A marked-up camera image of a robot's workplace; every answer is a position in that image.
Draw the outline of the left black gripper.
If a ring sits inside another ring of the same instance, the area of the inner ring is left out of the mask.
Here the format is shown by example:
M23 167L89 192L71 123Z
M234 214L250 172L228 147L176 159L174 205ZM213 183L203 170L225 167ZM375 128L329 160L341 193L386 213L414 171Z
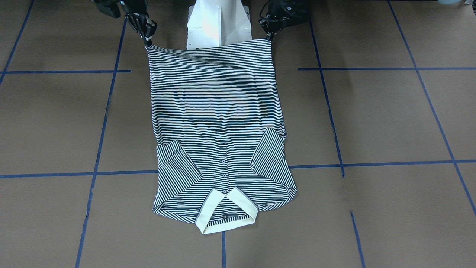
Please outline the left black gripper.
M277 28L286 28L307 22L307 0L269 0L260 10L260 25L265 28L266 39L272 41Z

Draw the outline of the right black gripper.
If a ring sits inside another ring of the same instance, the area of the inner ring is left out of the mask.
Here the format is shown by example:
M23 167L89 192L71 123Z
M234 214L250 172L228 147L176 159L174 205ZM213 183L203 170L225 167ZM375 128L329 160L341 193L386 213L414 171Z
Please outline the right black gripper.
M145 47L153 45L152 37L156 32L157 23L150 19L147 0L121 0L121 5L126 12L126 20L134 31L139 34Z

